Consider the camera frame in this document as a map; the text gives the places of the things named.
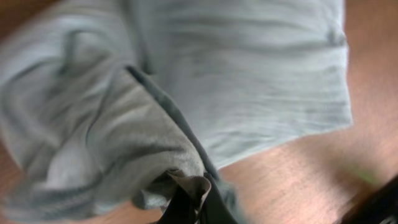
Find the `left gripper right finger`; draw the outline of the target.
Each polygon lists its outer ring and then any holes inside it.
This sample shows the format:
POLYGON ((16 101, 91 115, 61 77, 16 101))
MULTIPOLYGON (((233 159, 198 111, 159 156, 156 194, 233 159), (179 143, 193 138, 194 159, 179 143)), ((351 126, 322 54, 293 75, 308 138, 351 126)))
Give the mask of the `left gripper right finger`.
POLYGON ((202 206, 199 224, 238 224, 224 203, 214 178, 210 174, 205 177, 211 183, 211 189, 202 206))

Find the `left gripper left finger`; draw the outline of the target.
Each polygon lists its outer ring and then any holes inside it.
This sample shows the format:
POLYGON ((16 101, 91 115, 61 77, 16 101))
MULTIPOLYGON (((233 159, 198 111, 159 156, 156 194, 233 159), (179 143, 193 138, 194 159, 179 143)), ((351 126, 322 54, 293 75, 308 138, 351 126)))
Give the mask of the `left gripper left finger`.
POLYGON ((195 209, 194 199, 184 189, 178 187, 157 224, 195 224, 197 222, 195 209))

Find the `light blue t-shirt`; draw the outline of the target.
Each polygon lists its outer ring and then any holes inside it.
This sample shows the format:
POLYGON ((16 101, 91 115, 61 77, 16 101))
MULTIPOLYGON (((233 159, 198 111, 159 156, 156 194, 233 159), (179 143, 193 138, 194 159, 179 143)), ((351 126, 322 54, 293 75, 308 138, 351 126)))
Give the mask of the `light blue t-shirt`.
POLYGON ((60 1, 1 44, 1 139, 24 177, 17 222, 84 220, 124 202, 197 222, 218 169, 351 125, 337 0, 60 1))

